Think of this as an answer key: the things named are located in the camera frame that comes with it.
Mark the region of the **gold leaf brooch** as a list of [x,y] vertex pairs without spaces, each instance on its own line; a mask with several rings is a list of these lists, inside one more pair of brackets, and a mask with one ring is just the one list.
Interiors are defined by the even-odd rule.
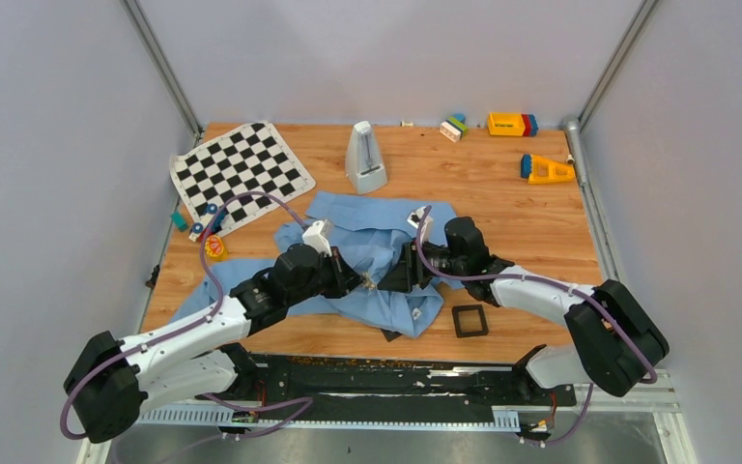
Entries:
[[372,276],[368,273],[362,275],[362,287],[366,290],[375,290],[377,288],[376,283],[373,281]]

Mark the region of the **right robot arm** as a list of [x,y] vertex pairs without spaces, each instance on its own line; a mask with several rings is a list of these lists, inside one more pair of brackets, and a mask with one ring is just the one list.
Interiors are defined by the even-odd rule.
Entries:
[[445,225],[445,245],[428,242],[426,219],[412,214],[409,221],[417,236],[403,245],[379,289],[409,293],[443,278],[463,284],[479,302],[521,309],[569,332],[571,344],[538,345],[513,365],[513,390],[522,401],[537,403],[557,387],[581,383],[622,397],[657,381],[655,367],[670,346],[620,281],[587,285],[532,273],[493,254],[470,217]]

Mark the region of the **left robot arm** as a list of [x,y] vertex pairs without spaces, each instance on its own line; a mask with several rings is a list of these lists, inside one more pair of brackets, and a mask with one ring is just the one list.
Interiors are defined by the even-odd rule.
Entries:
[[65,437],[99,444],[170,402],[223,391],[250,397],[257,373],[234,362],[224,345],[277,324],[309,299],[343,298],[363,277],[337,247],[321,252],[296,244],[234,287],[215,276],[210,281],[214,303],[190,316],[147,333],[116,338],[104,331],[87,341],[63,385],[68,397],[59,425]]

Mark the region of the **light blue shirt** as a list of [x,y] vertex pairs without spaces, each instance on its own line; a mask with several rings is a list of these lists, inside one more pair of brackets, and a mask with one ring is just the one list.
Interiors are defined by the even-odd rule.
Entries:
[[[345,261],[360,274],[367,274],[376,284],[398,260],[402,245],[413,238],[415,228],[407,222],[412,211],[427,204],[427,200],[387,199],[318,191],[306,215],[307,223],[327,219],[333,229],[329,241],[337,246]],[[431,218],[438,227],[456,213],[446,202],[431,204]],[[274,242],[279,251],[302,243],[302,229],[287,222],[275,231]],[[275,258],[237,258],[212,266],[212,272],[224,290],[234,288],[274,263]],[[437,289],[439,283],[451,289],[461,289],[460,282],[434,279],[420,289],[407,294],[358,288],[341,299],[318,297],[292,306],[288,316],[306,314],[337,314],[361,324],[416,338],[429,328],[439,315],[444,299]],[[178,321],[215,302],[216,289],[207,276],[184,300],[169,322]]]

